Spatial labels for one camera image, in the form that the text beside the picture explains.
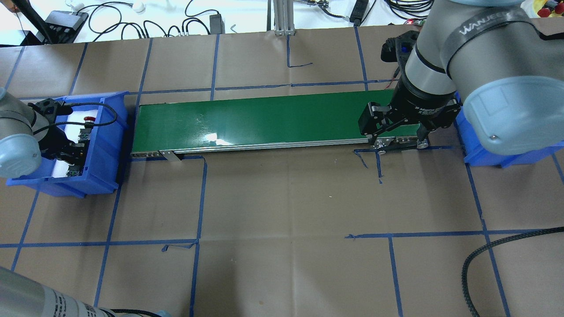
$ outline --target wire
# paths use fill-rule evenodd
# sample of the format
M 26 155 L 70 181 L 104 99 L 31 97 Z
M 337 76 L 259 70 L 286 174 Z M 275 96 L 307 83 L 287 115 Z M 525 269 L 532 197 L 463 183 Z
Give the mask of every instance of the wire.
M 124 31 L 125 28 L 129 27 L 130 25 L 137 31 L 137 35 L 139 36 L 139 38 L 143 38 L 143 36 L 141 35 L 141 32 L 139 31 L 139 29 L 135 26 L 137 23 L 126 23 L 124 25 L 124 27 L 121 29 L 121 39 L 124 39 Z
M 145 21 L 143 21 L 143 28 L 145 29 L 145 34 L 147 35 L 147 37 L 150 37 L 150 36 L 149 36 L 149 31 L 147 30 L 147 26 L 145 25 L 147 22 L 152 23 L 152 24 L 158 26 L 158 28 L 161 29 L 161 31 L 164 33 L 164 35 L 167 36 L 167 35 L 166 35 L 166 32 L 165 32 L 165 29 L 163 29 L 160 25 L 156 24 L 156 23 L 153 22 L 153 21 L 145 20 Z
M 145 315 L 149 317 L 161 317 L 153 312 L 138 310 L 138 309 L 112 309 L 113 312 L 116 314 L 137 314 L 137 315 Z
M 374 0 L 374 2 L 372 2 L 372 5 L 370 6 L 370 9 L 368 9 L 368 12 L 366 13 L 366 15 L 364 16 L 364 18 L 362 19 L 362 21 L 360 21 L 360 24 L 358 26 L 361 26 L 366 19 L 368 18 L 368 15 L 370 15 L 370 12 L 372 11 L 372 8 L 374 8 L 374 5 L 376 4 L 376 1 L 378 0 Z
M 195 14 L 195 15 L 189 15 L 188 14 L 188 6 L 190 6 L 190 3 L 192 3 L 192 1 L 194 1 L 194 0 L 188 1 L 188 4 L 186 5 L 186 8 L 184 9 L 184 14 L 187 17 L 197 17 L 197 16 L 202 15 L 202 14 L 207 13 L 207 12 L 215 12 L 215 14 L 219 14 L 219 11 L 217 11 L 216 9 L 208 9 L 208 10 L 204 10 L 204 11 L 198 13 L 198 14 Z
M 186 32 L 186 33 L 188 34 L 188 25 L 189 25 L 190 23 L 192 23 L 192 22 L 196 22 L 196 23 L 201 24 L 201 25 L 206 29 L 206 32 L 208 33 L 208 35 L 211 34 L 211 33 L 210 33 L 210 30 L 209 30 L 208 27 L 205 25 L 205 23 L 202 22 L 202 20 L 198 19 L 197 17 L 189 17 L 188 19 L 185 19 L 184 21 L 182 21 L 182 31 L 183 31 L 183 32 Z
M 106 107 L 106 109 L 108 109 L 113 114 L 112 120 L 110 120 L 108 122 L 102 122 L 101 124 L 88 124 L 89 126 L 93 126 L 93 127 L 94 126 L 107 126 L 107 125 L 110 125 L 110 124 L 117 121 L 117 112 L 112 107 L 110 107 L 109 105 L 107 105 L 105 103 L 99 103 L 99 102 L 71 103 L 71 104 L 67 104 L 65 106 L 66 107 L 76 107 L 76 106 L 79 106 L 79 105 L 101 105 L 101 106 Z M 83 125 L 83 126 L 86 126 L 87 124 L 85 122 L 73 122 L 73 121 L 56 122 L 54 124 L 46 125 L 46 126 L 40 128 L 40 129 L 34 131 L 33 135 L 36 135 L 40 132 L 43 132 L 47 129 L 50 129 L 54 126 L 59 126 L 59 125 Z
M 179 29 L 176 25 L 173 25 L 172 27 L 169 28 L 169 32 L 167 33 L 168 36 L 172 36 L 172 35 L 170 35 L 170 31 L 171 31 L 173 28 L 176 28 L 176 30 L 178 31 L 178 34 L 179 34 L 179 35 L 181 34 L 180 29 Z
M 520 234 L 520 235 L 511 236 L 511 237 L 506 237 L 506 238 L 499 239 L 499 240 L 496 240 L 494 242 L 488 243 L 488 244 L 478 248 L 476 251 L 472 252 L 472 254 L 470 254 L 468 256 L 468 258 L 466 258 L 466 261 L 464 261 L 464 265 L 462 266 L 462 293 L 464 295 L 464 300 L 466 301 L 466 305 L 468 306 L 468 309 L 472 313 L 472 316 L 473 317 L 480 317 L 480 315 L 478 314 L 478 311 L 476 310 L 476 307 L 474 307 L 474 304 L 472 303 L 472 299 L 470 298 L 470 293 L 468 291 L 468 267 L 470 266 L 470 262 L 472 262 L 472 260 L 475 257 L 477 257 L 481 253 L 483 253 L 483 252 L 485 252 L 485 251 L 487 251 L 487 250 L 489 250 L 489 249 L 491 249 L 495 246 L 498 246 L 500 244 L 504 244 L 504 243 L 508 243 L 508 242 L 512 242 L 512 241 L 517 241 L 517 240 L 525 239 L 525 238 L 528 238 L 528 237 L 536 237 L 536 236 L 542 236 L 542 235 L 556 234 L 558 232 L 564 232 L 564 227 L 542 229 L 542 230 L 528 232 L 526 234 Z
M 384 0 L 393 14 L 407 20 L 411 17 L 426 19 L 428 15 L 421 15 L 431 9 L 435 0 Z
M 327 14 L 327 15 L 330 16 L 330 17 L 336 17 L 337 19 L 345 19 L 345 17 L 342 16 L 342 15 L 332 14 L 332 13 L 329 12 L 326 8 L 322 8 L 322 7 L 319 7 L 319 8 L 320 8 L 323 12 L 325 12 L 325 14 Z

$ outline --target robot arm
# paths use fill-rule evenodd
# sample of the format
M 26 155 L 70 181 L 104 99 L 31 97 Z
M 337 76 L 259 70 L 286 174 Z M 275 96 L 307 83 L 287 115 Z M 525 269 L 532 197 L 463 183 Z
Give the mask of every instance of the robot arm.
M 396 39 L 402 77 L 388 107 L 367 107 L 361 132 L 374 139 L 421 123 L 423 140 L 454 121 L 460 109 L 449 101 L 458 91 L 490 152 L 515 155 L 562 141 L 564 41 L 542 40 L 521 2 L 435 0 L 422 32 Z M 416 44 L 406 47 L 410 40 Z M 370 117 L 376 125 L 367 125 Z
M 79 173 L 85 164 L 88 140 L 70 141 L 54 125 L 57 115 L 71 113 L 71 107 L 53 99 L 26 105 L 0 87 L 0 177 L 29 175 L 39 168 L 41 157 L 64 160 Z M 84 130 L 91 130 L 94 122 L 84 125 Z

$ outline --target conveyor belt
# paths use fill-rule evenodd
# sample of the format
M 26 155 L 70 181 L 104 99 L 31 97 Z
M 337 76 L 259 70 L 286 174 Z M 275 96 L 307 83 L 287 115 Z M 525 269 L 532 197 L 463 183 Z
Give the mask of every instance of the conveyor belt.
M 143 105 L 132 155 L 364 143 L 357 123 L 362 110 L 370 101 L 388 104 L 392 94 L 377 90 Z M 415 135 L 417 128 L 403 126 L 383 137 Z

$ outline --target blue tape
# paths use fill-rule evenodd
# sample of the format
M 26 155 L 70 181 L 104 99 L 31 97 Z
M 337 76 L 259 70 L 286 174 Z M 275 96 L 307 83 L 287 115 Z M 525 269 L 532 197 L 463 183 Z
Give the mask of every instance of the blue tape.
M 218 57 L 218 52 L 219 52 L 219 34 L 217 34 L 217 37 L 215 38 L 215 52 L 214 52 L 214 56 L 213 56 L 213 70 L 212 70 L 212 74 L 211 74 L 211 94 L 210 94 L 210 100 L 214 99 L 214 95 L 215 95 L 215 75 L 217 74 L 217 57 Z
M 354 85 L 356 83 L 364 83 L 364 81 L 358 80 L 358 81 L 336 81 L 336 82 L 291 83 L 290 87 Z
M 355 153 L 356 156 L 360 157 L 360 161 L 362 162 L 362 165 L 364 165 L 365 168 L 368 168 L 368 165 L 366 165 L 366 162 L 364 162 L 364 159 L 362 158 L 362 155 L 360 155 L 361 153 L 363 153 L 364 151 L 360 151 L 360 150 L 354 150 L 353 151 Z
M 170 246 L 175 246 L 175 247 L 177 247 L 177 248 L 184 248 L 184 249 L 192 249 L 193 246 L 195 246 L 196 244 L 198 244 L 197 240 L 194 240 L 194 241 L 195 241 L 195 242 L 190 243 L 190 244 L 188 244 L 188 245 L 165 244 L 165 245 L 162 247 L 161 251 L 162 251 L 162 252 L 168 251 Z
M 141 83 L 139 84 L 139 92 L 137 93 L 137 101 L 135 103 L 135 109 L 139 107 L 141 102 L 141 92 L 143 91 L 143 86 L 145 85 L 145 76 L 147 75 L 147 67 L 149 66 L 149 57 L 151 57 L 151 49 L 153 48 L 153 38 L 149 39 L 149 48 L 147 48 L 147 57 L 145 58 L 145 65 L 143 66 L 143 74 L 141 75 Z
M 194 266 L 192 268 L 192 289 L 190 291 L 190 317 L 194 317 L 194 305 L 196 304 L 196 277 L 198 276 L 198 262 L 200 261 L 200 244 L 196 244 L 194 254 Z
M 170 94 L 170 93 L 192 93 L 195 91 L 210 91 L 211 88 L 190 88 L 190 89 L 172 89 L 172 90 L 151 90 L 151 91 L 141 91 L 134 94 L 151 95 L 151 94 Z
M 11 267 L 12 271 L 16 270 L 17 260 L 20 258 L 20 252 L 24 244 L 25 235 L 28 234 L 29 224 L 32 221 L 33 212 L 35 211 L 38 198 L 39 198 L 39 190 L 36 190 L 35 197 L 33 198 L 32 207 L 29 209 L 28 219 L 25 221 L 24 231 L 21 233 L 20 243 L 17 246 L 16 255 L 14 256 L 14 261 L 12 262 L 12 267 Z
M 104 280 L 105 264 L 108 260 L 108 251 L 110 246 L 110 241 L 112 240 L 113 225 L 116 222 L 117 207 L 120 202 L 122 184 L 117 188 L 116 199 L 113 203 L 112 219 L 109 222 L 108 236 L 106 237 L 106 243 L 104 248 L 104 256 L 102 257 L 102 266 L 100 268 L 100 276 L 98 277 L 98 286 L 96 286 L 96 295 L 94 297 L 94 307 L 98 306 L 98 301 L 100 300 L 100 291 L 102 290 L 102 282 Z
M 10 83 L 12 82 L 12 78 L 14 77 L 14 74 L 16 73 L 17 66 L 20 64 L 22 55 L 24 55 L 24 50 L 25 50 L 25 46 L 22 46 L 21 50 L 20 50 L 20 55 L 17 56 L 16 63 L 14 64 L 14 68 L 12 68 L 12 72 L 10 73 L 10 76 L 8 77 L 8 81 L 6 82 L 6 85 L 4 86 L 4 88 L 6 90 L 8 90 L 8 87 L 10 86 Z
M 262 86 L 239 86 L 239 87 L 221 87 L 215 90 L 242 90 L 242 89 L 265 89 L 265 88 L 278 88 L 290 86 L 289 83 L 284 83 L 280 85 L 262 85 Z
M 290 36 L 287 35 L 286 36 L 286 65 L 288 66 L 288 68 L 304 67 L 304 66 L 308 66 L 308 65 L 311 65 L 311 64 L 313 64 L 313 63 L 290 66 Z
M 399 293 L 398 268 L 395 264 L 394 242 L 390 237 L 388 238 L 388 247 L 390 248 L 391 273 L 394 277 L 395 300 L 398 305 L 398 316 L 403 317 L 402 297 Z
M 378 154 L 378 152 L 376 152 L 376 167 L 378 168 L 378 180 L 380 181 L 380 184 L 382 184 L 382 177 L 384 177 L 382 175 L 382 166 L 380 165 L 380 154 Z
M 486 243 L 490 243 L 490 236 L 488 234 L 488 228 L 486 226 L 486 220 L 484 220 L 483 212 L 482 212 L 482 205 L 480 204 L 480 199 L 478 198 L 478 191 L 476 190 L 476 185 L 474 183 L 474 177 L 472 176 L 472 171 L 470 170 L 470 164 L 466 163 L 466 173 L 468 174 L 468 180 L 470 181 L 470 186 L 472 188 L 472 194 L 474 195 L 474 201 L 476 203 L 476 208 L 478 209 L 478 215 L 480 217 L 480 222 L 482 223 L 482 231 L 486 238 Z M 505 291 L 503 290 L 503 285 L 501 283 L 501 277 L 499 275 L 499 271 L 497 269 L 497 262 L 495 261 L 494 250 L 489 249 L 490 260 L 492 262 L 493 274 L 495 275 L 495 279 L 497 282 L 497 288 L 499 290 L 499 294 L 501 297 L 501 303 L 503 305 L 503 310 L 505 311 L 506 317 L 511 317 L 511 313 L 509 311 L 509 305 L 507 304 L 507 299 L 505 298 Z
M 562 167 L 560 166 L 560 163 L 558 162 L 558 158 L 556 157 L 556 154 L 552 154 L 552 160 L 554 161 L 554 165 L 556 166 L 556 169 L 558 170 L 558 175 L 560 175 L 560 179 L 562 180 L 562 183 L 564 184 L 564 173 L 562 173 Z
M 88 49 L 88 43 L 84 43 L 84 49 L 82 50 L 82 56 L 80 56 L 80 61 L 78 62 L 78 67 L 76 68 L 76 74 L 74 74 L 74 79 L 72 81 L 72 85 L 70 86 L 69 95 L 72 95 L 74 91 L 74 87 L 76 86 L 76 81 L 78 80 L 78 73 L 82 68 L 82 63 L 84 62 L 84 56 L 86 55 L 86 49 Z
M 360 36 L 358 35 L 358 28 L 354 28 L 354 34 L 356 36 L 356 45 L 358 45 L 358 53 L 360 55 L 360 65 L 362 66 L 362 78 L 364 79 L 364 90 L 368 91 L 368 83 L 366 77 L 366 65 L 364 64 L 364 54 L 362 54 L 362 45 L 360 44 Z
M 362 234 L 348 235 L 345 239 L 378 239 L 398 237 L 447 237 L 447 236 L 478 236 L 483 231 L 443 231 L 443 232 L 398 232 L 395 234 Z

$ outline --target blue plastic bin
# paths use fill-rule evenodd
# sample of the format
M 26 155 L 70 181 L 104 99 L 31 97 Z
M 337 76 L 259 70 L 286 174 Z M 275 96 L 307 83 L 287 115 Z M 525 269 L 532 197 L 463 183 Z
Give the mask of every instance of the blue plastic bin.
M 57 98 L 66 103 L 105 103 L 118 114 L 115 123 L 94 127 L 90 134 L 90 145 L 86 165 L 81 176 L 53 178 L 51 174 L 55 161 L 43 158 L 41 166 L 30 175 L 8 179 L 8 186 L 25 185 L 51 196 L 75 196 L 84 198 L 87 194 L 112 193 L 117 187 L 116 175 L 120 163 L 121 142 L 127 129 L 127 110 L 124 96 L 128 91 L 95 95 L 76 95 Z M 75 111 L 98 110 L 95 123 L 107 122 L 113 114 L 100 105 L 83 105 Z M 67 116 L 57 117 L 57 122 L 66 121 Z
M 497 155 L 482 147 L 476 132 L 474 132 L 470 122 L 466 120 L 464 112 L 460 112 L 456 117 L 456 123 L 466 148 L 464 161 L 471 166 L 501 165 L 502 168 L 508 168 L 516 164 L 534 164 L 564 148 L 564 142 L 559 142 L 553 146 L 520 155 Z

